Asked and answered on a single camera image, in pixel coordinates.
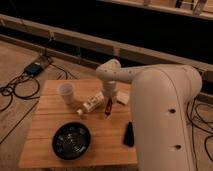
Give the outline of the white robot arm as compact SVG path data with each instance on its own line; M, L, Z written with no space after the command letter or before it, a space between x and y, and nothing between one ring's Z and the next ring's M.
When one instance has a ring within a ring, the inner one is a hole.
M155 64L123 68L112 59L96 69L102 81L129 83L139 171L195 171L185 105L201 91L190 65Z

